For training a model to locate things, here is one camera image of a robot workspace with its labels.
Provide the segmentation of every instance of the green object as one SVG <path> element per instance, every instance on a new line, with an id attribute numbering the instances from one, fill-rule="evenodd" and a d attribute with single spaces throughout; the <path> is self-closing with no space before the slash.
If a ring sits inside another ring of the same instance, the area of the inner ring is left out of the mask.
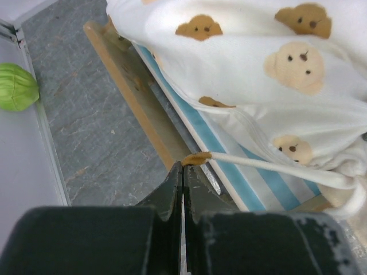
<path id="1" fill-rule="evenodd" d="M 38 84 L 29 72 L 16 64 L 0 64 L 0 108 L 23 111 L 39 98 Z"/>

